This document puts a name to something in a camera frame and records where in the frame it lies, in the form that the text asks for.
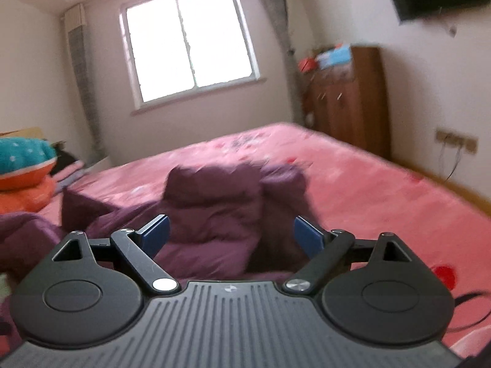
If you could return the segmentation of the purple down jacket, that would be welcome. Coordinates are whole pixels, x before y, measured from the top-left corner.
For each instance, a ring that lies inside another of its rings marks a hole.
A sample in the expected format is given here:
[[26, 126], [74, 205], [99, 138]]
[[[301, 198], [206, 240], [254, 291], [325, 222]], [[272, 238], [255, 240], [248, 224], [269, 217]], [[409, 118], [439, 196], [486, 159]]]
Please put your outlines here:
[[[176, 167], [163, 196], [120, 208], [72, 190], [62, 196], [62, 222], [36, 213], [1, 217], [1, 270], [17, 285], [73, 231], [109, 238], [122, 228], [138, 230], [159, 214], [171, 234], [154, 261], [180, 284], [191, 280], [283, 282], [307, 263], [294, 240], [294, 221], [314, 221], [303, 172], [288, 164]], [[1, 338], [20, 341], [10, 314], [11, 295], [1, 305]]]

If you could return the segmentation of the folded clothes pile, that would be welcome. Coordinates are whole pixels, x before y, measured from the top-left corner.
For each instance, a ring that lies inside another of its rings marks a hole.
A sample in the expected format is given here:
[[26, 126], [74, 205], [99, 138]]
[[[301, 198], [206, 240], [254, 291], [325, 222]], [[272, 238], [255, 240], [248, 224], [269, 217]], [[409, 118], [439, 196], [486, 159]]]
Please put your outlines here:
[[57, 195], [85, 176], [87, 168], [82, 160], [66, 152], [64, 141], [53, 143], [52, 148], [56, 152], [56, 164], [49, 175], [55, 182], [54, 194]]

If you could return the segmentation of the pink heart print blanket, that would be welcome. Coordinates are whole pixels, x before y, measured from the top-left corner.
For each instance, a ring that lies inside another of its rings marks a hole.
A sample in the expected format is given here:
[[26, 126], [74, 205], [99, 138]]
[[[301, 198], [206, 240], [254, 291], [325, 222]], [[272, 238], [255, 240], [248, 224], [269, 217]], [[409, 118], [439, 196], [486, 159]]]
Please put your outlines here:
[[241, 241], [205, 246], [175, 243], [191, 278], [283, 278], [303, 262], [287, 240], [294, 214], [313, 214], [330, 228], [359, 238], [396, 233], [456, 296], [478, 292], [457, 309], [444, 342], [461, 356], [490, 339], [490, 220], [432, 181], [395, 164], [296, 125], [278, 124], [192, 144], [98, 174], [89, 174], [38, 213], [1, 216], [1, 271], [15, 282], [27, 275], [69, 230], [98, 236], [110, 216], [137, 220], [160, 204], [175, 168], [241, 169], [262, 165], [280, 184], [265, 192], [261, 244], [247, 253]]

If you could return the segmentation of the teal orange plush toy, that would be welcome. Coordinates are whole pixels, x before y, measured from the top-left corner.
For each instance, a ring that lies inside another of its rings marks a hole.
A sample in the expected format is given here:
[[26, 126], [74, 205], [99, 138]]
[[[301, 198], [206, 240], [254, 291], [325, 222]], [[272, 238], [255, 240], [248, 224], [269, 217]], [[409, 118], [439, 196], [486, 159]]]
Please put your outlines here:
[[54, 195], [56, 151], [41, 139], [1, 138], [1, 214], [36, 213]]

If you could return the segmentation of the brown wooden cabinet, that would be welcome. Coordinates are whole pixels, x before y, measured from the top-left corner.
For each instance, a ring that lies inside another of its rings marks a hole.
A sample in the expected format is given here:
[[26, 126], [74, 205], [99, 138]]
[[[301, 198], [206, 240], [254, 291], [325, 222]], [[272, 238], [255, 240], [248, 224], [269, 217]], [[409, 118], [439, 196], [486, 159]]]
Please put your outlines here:
[[380, 48], [353, 46], [340, 65], [303, 75], [307, 127], [391, 159], [389, 101]]

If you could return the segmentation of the red box on cabinet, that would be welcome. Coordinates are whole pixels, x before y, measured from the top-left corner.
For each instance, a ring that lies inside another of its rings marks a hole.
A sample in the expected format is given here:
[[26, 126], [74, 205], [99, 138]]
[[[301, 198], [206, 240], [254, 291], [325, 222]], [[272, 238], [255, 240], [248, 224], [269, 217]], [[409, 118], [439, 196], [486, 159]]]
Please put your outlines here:
[[298, 68], [301, 73], [315, 71], [318, 68], [317, 61], [313, 57], [306, 57], [298, 62]]

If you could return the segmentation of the blue box on cabinet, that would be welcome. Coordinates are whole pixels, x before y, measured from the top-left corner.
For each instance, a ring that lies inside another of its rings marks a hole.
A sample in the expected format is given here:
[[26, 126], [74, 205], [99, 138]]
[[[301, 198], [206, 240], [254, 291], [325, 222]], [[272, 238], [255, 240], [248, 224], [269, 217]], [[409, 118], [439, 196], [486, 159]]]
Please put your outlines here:
[[347, 64], [352, 61], [350, 44], [343, 44], [340, 47], [323, 52], [316, 56], [315, 61], [319, 69]]

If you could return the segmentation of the grey checked left curtain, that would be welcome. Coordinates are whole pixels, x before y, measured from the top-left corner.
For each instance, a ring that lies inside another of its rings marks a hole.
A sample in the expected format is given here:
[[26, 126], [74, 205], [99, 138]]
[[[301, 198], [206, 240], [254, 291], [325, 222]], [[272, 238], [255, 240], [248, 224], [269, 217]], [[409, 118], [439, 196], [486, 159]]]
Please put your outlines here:
[[63, 22], [79, 101], [91, 134], [91, 156], [94, 161], [99, 161], [105, 159], [107, 154], [102, 140], [102, 128], [97, 111], [90, 37], [84, 5], [79, 3], [66, 10], [63, 15]]

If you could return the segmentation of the grey checked curtain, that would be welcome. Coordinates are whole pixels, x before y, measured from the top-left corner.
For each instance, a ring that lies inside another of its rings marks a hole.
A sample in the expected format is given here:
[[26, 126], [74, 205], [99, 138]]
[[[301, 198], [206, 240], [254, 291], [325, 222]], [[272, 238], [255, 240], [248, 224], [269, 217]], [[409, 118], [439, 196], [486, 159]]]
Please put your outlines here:
[[261, 0], [261, 2], [281, 48], [293, 122], [304, 125], [302, 82], [295, 58], [295, 49], [290, 38], [287, 2], [286, 0]]
[[91, 156], [94, 161], [99, 161], [105, 159], [107, 154], [102, 140], [102, 128], [97, 111], [90, 37], [84, 5], [79, 3], [66, 10], [63, 15], [63, 22], [79, 101], [91, 134]]

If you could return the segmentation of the white framed window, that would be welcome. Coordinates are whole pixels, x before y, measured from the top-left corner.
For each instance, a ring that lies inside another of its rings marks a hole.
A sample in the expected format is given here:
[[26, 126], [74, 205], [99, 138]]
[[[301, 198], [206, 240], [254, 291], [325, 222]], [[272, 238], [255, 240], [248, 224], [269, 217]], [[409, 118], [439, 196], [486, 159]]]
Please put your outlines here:
[[241, 0], [133, 0], [120, 25], [137, 110], [261, 80]]

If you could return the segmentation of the grey checked right curtain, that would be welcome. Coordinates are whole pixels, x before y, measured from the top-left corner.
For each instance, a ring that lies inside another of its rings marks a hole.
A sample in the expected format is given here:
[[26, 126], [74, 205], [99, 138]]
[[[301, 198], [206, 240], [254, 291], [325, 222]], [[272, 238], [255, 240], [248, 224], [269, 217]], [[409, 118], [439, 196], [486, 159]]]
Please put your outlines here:
[[302, 82], [295, 58], [295, 49], [290, 38], [287, 2], [286, 0], [261, 0], [261, 2], [281, 48], [293, 122], [304, 125]]

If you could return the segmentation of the wall power socket strip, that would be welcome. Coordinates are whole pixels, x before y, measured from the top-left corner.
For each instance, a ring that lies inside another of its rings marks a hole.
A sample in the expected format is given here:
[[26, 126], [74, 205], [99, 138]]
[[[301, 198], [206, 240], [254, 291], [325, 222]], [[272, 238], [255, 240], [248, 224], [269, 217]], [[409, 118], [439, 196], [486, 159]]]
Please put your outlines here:
[[435, 130], [435, 141], [451, 147], [463, 148], [465, 152], [476, 155], [478, 150], [478, 138], [464, 135], [452, 130], [437, 128]]

